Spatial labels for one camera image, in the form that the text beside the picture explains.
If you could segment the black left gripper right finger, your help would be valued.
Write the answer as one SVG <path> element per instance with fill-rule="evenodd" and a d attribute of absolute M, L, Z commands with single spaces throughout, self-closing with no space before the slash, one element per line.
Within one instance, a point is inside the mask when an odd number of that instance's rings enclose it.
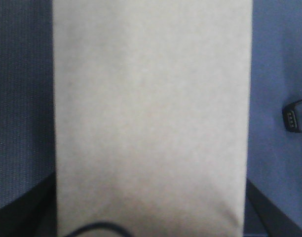
<path fill-rule="evenodd" d="M 302 229 L 250 180 L 246 182 L 245 237 L 302 237 Z"/>

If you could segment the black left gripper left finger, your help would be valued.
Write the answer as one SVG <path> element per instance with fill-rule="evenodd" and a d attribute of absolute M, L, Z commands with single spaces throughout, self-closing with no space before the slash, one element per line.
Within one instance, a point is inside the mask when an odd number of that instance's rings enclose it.
<path fill-rule="evenodd" d="M 48 191 L 55 186 L 55 173 L 35 185 L 31 190 L 0 208 L 0 237 L 6 237 L 18 228 L 33 212 Z"/>

